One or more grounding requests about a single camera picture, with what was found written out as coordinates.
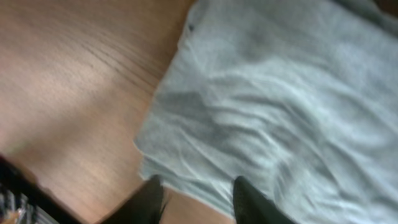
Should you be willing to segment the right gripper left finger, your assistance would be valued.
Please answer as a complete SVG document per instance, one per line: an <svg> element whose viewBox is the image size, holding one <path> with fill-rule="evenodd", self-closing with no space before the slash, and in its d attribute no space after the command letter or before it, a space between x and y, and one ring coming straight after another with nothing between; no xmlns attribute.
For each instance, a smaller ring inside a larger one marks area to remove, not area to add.
<svg viewBox="0 0 398 224"><path fill-rule="evenodd" d="M101 224L159 224L166 208L164 187L159 175L146 180Z"/></svg>

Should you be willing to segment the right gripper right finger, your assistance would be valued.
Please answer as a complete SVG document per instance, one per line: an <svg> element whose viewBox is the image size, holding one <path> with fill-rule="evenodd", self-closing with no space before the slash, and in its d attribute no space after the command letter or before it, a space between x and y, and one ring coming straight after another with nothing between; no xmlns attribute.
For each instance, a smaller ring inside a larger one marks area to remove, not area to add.
<svg viewBox="0 0 398 224"><path fill-rule="evenodd" d="M233 182L233 210L237 224L294 224L245 177Z"/></svg>

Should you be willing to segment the light blue t-shirt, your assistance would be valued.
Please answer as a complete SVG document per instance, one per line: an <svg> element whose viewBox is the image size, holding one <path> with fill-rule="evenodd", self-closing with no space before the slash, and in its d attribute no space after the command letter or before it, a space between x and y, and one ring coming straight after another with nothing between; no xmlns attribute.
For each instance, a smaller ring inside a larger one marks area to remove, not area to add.
<svg viewBox="0 0 398 224"><path fill-rule="evenodd" d="M397 222L397 18L374 1L196 1L135 145L231 215L244 176L298 223Z"/></svg>

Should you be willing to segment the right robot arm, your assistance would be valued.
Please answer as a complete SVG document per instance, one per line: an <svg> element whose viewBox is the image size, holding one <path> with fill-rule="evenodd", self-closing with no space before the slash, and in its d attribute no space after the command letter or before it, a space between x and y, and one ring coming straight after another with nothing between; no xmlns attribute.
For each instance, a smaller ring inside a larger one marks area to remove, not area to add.
<svg viewBox="0 0 398 224"><path fill-rule="evenodd" d="M153 175L100 223L159 224L166 205L162 179ZM243 176L233 182L233 212L237 224L294 224ZM78 222L31 177L1 158L1 223Z"/></svg>

